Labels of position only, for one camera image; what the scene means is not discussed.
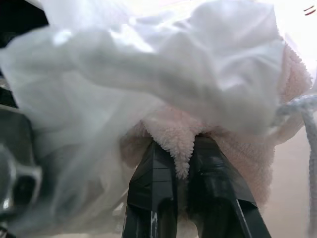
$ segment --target gray metal object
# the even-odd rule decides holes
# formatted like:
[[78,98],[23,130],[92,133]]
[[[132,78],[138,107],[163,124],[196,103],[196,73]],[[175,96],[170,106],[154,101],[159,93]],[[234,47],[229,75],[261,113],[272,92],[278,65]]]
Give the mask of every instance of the gray metal object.
[[35,202],[42,171],[35,165],[31,127],[26,117],[0,108],[0,221]]

